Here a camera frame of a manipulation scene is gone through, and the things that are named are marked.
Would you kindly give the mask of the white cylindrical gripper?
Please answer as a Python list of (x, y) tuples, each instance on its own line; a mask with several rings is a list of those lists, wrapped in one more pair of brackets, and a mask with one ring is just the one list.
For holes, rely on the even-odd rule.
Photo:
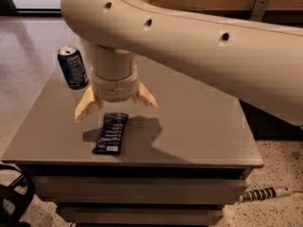
[(126, 76), (121, 76), (122, 67), (102, 69), (94, 67), (89, 86), (75, 110), (75, 121), (80, 122), (88, 115), (97, 113), (103, 106), (101, 100), (121, 102), (133, 97), (135, 104), (158, 108), (157, 102), (147, 87), (140, 82), (136, 66), (127, 68)]

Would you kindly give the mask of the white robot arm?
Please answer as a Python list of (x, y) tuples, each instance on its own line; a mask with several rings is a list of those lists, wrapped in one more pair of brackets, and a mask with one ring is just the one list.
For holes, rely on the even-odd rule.
[(84, 40), (132, 51), (303, 126), (299, 28), (162, 9), (142, 0), (61, 0)]

